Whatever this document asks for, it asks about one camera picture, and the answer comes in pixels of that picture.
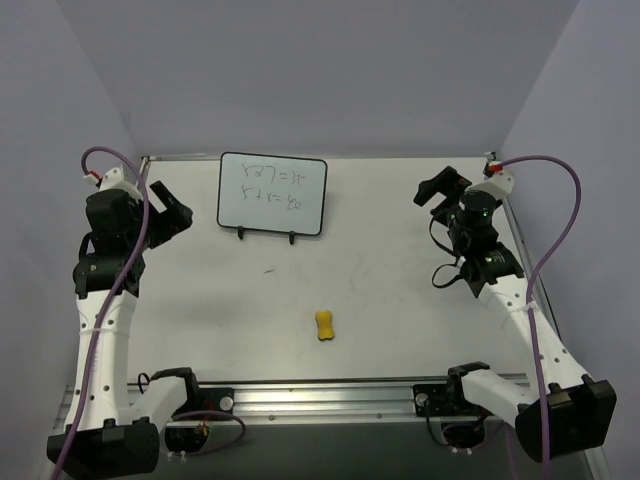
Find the small white whiteboard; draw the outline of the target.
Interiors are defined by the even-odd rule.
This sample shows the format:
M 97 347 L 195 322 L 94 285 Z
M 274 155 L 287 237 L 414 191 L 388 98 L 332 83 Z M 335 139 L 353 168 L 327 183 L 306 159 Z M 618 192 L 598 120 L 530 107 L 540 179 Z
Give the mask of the small white whiteboard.
M 226 152 L 220 158 L 222 228 L 322 233 L 328 165 L 320 159 Z

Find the yellow bone-shaped eraser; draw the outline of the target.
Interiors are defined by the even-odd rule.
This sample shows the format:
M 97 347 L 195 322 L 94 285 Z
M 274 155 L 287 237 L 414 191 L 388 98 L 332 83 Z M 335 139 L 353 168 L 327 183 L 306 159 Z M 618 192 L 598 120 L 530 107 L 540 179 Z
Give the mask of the yellow bone-shaped eraser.
M 317 326 L 317 338 L 320 341 L 333 340 L 335 331 L 333 328 L 333 316 L 328 310 L 318 311 L 315 313 L 315 322 Z

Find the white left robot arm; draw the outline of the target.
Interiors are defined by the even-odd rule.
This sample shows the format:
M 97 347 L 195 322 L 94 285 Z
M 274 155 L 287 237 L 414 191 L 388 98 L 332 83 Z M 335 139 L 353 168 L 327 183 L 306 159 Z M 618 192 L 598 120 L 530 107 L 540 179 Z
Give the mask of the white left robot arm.
M 193 370 L 156 372 L 139 400 L 130 402 L 128 343 L 143 253 L 192 224 L 192 210 L 156 181 L 151 191 L 162 212 L 130 184 L 101 189 L 86 200 L 90 230 L 73 270 L 79 312 L 79 355 L 75 391 L 64 431 L 47 440 L 56 474 L 73 479 L 112 479 L 152 472 L 160 433 L 175 415 L 194 417 L 202 395 Z

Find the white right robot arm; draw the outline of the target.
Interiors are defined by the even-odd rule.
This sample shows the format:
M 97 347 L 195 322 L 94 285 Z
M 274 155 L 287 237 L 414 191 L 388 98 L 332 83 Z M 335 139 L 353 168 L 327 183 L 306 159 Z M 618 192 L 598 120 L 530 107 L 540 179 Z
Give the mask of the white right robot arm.
M 449 368 L 444 392 L 427 403 L 435 415 L 492 414 L 513 427 L 536 462 L 601 446 L 617 402 L 606 380 L 595 381 L 572 357 L 535 302 L 516 256 L 499 239 L 493 215 L 514 185 L 501 167 L 474 184 L 445 167 L 419 184 L 414 202 L 424 206 L 437 194 L 432 220 L 444 226 L 457 269 L 474 298 L 493 315 L 521 362 L 522 387 L 481 361 Z

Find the aluminium left table rail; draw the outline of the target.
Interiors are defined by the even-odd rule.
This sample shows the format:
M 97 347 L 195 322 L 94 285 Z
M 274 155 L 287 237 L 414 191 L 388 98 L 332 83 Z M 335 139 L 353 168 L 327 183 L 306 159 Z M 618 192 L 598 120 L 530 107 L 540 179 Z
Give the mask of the aluminium left table rail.
M 147 172 L 148 172 L 150 160 L 151 158 L 149 156 L 142 157 L 139 173 L 143 180 L 147 178 Z

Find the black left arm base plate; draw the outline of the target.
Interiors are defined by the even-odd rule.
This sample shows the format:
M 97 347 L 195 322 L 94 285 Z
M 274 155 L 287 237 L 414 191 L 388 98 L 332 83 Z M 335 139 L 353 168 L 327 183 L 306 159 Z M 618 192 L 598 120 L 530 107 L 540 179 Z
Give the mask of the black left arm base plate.
M 235 389 L 228 386 L 201 387 L 197 396 L 198 411 L 232 413 L 235 405 Z

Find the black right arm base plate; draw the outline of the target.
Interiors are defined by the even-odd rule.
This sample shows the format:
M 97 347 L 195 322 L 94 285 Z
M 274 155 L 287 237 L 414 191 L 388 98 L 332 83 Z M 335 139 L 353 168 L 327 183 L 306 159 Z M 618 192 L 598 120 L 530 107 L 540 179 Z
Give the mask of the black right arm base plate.
M 460 416 L 449 398 L 444 383 L 414 384 L 412 386 L 415 414 L 422 418 Z

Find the aluminium front rail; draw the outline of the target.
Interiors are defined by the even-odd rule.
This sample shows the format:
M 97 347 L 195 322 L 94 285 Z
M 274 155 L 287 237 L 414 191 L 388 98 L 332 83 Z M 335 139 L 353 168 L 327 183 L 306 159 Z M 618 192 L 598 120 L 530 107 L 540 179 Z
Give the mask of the aluminium front rail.
M 87 394 L 81 418 L 89 420 L 94 414 L 97 425 L 105 418 L 118 425 L 147 418 L 162 428 L 162 420 L 175 416 L 171 428 L 184 427 L 189 422 L 234 422 L 242 420 L 247 426 L 319 426 L 368 423 L 416 423 L 412 386 L 414 384 L 444 383 L 445 377 L 406 378 L 392 380 L 322 383 L 294 382 L 290 384 L 258 383 L 215 384 L 197 383 L 195 376 L 165 376 L 160 379 L 125 386 L 126 398 L 119 413 L 109 413 L 99 405 L 113 387 L 100 387 Z M 228 386 L 235 389 L 232 413 L 198 411 L 197 396 L 201 387 Z M 452 421 L 455 417 L 471 420 L 480 415 L 475 406 L 456 407 L 460 416 L 434 417 Z

